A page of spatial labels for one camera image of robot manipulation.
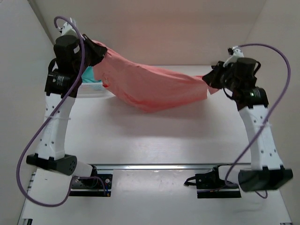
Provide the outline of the pink t shirt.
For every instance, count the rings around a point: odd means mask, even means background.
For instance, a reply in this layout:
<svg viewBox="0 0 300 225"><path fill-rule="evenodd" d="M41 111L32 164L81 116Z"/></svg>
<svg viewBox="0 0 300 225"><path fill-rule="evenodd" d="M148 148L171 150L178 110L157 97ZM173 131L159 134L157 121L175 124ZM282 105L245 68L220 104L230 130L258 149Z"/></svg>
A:
<svg viewBox="0 0 300 225"><path fill-rule="evenodd" d="M130 106L144 112L158 112L205 100L218 90L209 87L202 76L190 76L161 67L129 61L111 48L93 66L94 77L109 79L105 88Z"/></svg>

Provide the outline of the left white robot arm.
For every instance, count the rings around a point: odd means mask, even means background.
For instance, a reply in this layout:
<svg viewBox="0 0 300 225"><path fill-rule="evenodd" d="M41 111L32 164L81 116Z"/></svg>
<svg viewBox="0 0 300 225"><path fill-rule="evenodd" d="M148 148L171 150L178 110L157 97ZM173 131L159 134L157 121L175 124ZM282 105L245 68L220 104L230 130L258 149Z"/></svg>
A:
<svg viewBox="0 0 300 225"><path fill-rule="evenodd" d="M64 35L56 39L55 58L49 63L45 84L45 122L34 154L26 163L68 176L90 177L94 166L79 162L76 156L65 153L65 136L70 112L82 84L87 67L102 61L107 48L99 46L85 34L82 39Z"/></svg>

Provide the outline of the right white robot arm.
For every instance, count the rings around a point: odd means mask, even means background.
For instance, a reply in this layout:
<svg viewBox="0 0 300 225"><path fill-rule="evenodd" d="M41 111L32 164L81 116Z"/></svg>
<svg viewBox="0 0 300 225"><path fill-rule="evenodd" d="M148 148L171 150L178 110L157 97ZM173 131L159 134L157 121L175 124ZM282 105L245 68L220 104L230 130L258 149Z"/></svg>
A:
<svg viewBox="0 0 300 225"><path fill-rule="evenodd" d="M284 167L274 143L266 91L256 85L260 67L252 58L238 58L228 64L219 61L202 78L209 87L232 92L227 97L236 103L244 123L248 145L243 152L250 151L251 167L235 170L233 163L228 169L219 169L225 182L239 185L244 192L277 190L293 178L292 169Z"/></svg>

